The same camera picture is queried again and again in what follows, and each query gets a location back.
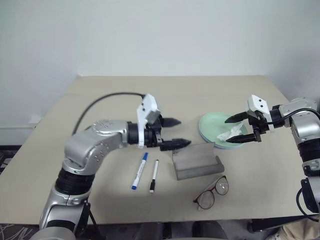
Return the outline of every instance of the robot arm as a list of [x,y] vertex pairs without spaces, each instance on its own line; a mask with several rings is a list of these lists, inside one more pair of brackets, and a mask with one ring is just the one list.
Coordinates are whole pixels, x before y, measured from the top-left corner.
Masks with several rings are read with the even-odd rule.
[[248,119],[253,133],[234,136],[229,143],[261,142],[261,134],[274,132],[282,126],[291,128],[293,138],[302,158],[306,179],[301,180],[306,207],[319,213],[320,204],[320,115],[317,103],[308,98],[297,98],[269,110],[267,102],[252,95],[246,103],[246,111],[228,118],[226,123]]
[[[65,230],[60,231],[61,228],[69,229],[76,236],[85,230],[90,214],[88,198],[91,186],[104,158],[111,151],[129,144],[160,147],[161,151],[166,151],[191,143],[181,138],[170,141],[161,138],[162,127],[173,127],[181,122],[174,118],[163,118],[155,98],[150,94],[143,98],[137,116],[138,123],[97,121],[67,141],[62,169],[51,189],[39,224],[41,230],[50,229],[47,230],[51,234],[49,237],[64,233]],[[52,235],[51,227],[57,229],[56,236]]]

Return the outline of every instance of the marker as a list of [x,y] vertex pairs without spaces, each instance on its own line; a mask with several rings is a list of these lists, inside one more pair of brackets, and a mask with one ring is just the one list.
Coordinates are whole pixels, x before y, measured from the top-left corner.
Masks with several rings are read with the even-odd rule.
[[148,157],[148,153],[145,152],[143,158],[141,159],[141,163],[140,163],[138,172],[136,173],[135,179],[134,179],[134,181],[132,183],[131,189],[133,189],[133,190],[136,190],[137,187],[138,187],[138,183],[139,183],[140,177],[142,175],[142,172],[144,170],[144,167],[145,167],[145,164],[146,164],[146,161],[147,161],[147,157]]
[[159,160],[157,159],[155,160],[155,163],[154,163],[153,176],[150,184],[150,193],[153,193],[155,191],[158,165],[159,165]]

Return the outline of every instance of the tissue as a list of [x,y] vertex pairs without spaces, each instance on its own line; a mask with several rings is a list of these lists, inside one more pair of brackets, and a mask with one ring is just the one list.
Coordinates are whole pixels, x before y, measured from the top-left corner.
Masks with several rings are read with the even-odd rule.
[[241,122],[240,124],[234,126],[233,128],[230,129],[230,131],[226,131],[224,133],[221,133],[217,136],[217,138],[221,141],[226,141],[229,138],[232,138],[234,136],[238,136],[242,133],[242,131],[240,130],[240,128],[244,125],[243,122]]

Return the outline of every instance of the plate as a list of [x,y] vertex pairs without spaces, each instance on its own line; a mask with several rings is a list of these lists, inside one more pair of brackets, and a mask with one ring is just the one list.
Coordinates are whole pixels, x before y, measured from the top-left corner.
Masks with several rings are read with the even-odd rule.
[[[236,123],[225,123],[230,115],[223,112],[209,112],[205,114],[199,120],[199,132],[202,138],[208,143],[215,143],[215,146],[220,149],[237,149],[244,145],[244,143],[231,143],[226,141],[221,141],[217,138],[218,135],[230,131],[231,128],[238,125],[240,122]],[[242,134],[248,134],[245,125],[241,127]]]

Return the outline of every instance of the glasses lens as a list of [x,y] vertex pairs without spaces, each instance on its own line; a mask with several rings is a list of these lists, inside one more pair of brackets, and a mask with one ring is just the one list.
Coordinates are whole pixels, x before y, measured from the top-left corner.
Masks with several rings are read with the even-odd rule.
[[229,183],[225,177],[220,178],[215,184],[215,190],[220,195],[226,195],[229,190]]
[[215,196],[211,191],[204,191],[198,199],[198,204],[202,209],[209,209],[214,203]]

